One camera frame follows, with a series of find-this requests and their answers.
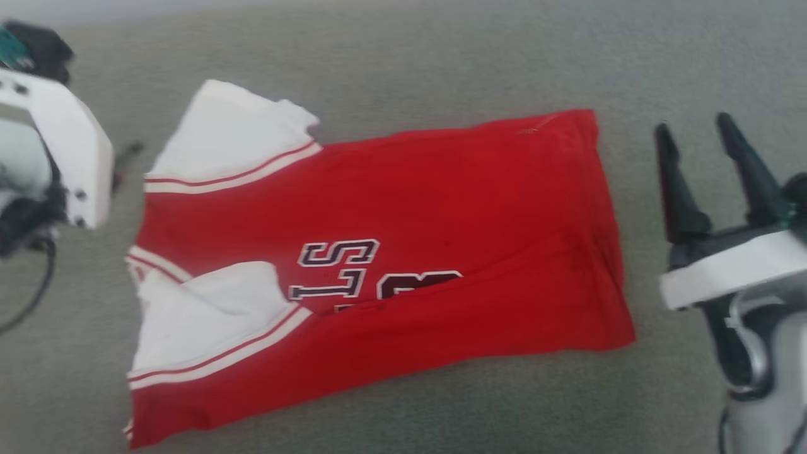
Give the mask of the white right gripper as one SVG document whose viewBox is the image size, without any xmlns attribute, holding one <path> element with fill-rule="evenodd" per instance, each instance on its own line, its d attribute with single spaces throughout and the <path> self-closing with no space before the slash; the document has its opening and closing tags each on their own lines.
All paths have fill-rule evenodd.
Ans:
<svg viewBox="0 0 807 454">
<path fill-rule="evenodd" d="M 671 130 L 665 122 L 658 124 L 654 143 L 665 236 L 673 244 L 669 269 L 658 278 L 658 287 L 669 310 L 690 308 L 806 269 L 805 241 L 777 226 L 787 224 L 790 216 L 778 181 L 729 113 L 718 113 L 716 126 L 741 180 L 746 221 L 758 228 L 710 235 L 712 223 L 690 192 Z"/>
</svg>

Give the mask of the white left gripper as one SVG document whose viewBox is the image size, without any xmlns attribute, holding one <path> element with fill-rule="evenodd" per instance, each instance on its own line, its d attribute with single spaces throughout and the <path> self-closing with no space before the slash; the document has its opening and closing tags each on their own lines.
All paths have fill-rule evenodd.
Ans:
<svg viewBox="0 0 807 454">
<path fill-rule="evenodd" d="M 115 155 L 89 107 L 68 87 L 8 69 L 1 74 L 2 168 L 12 187 L 34 195 L 55 183 L 67 192 L 69 223 L 98 229 L 144 143 Z"/>
</svg>

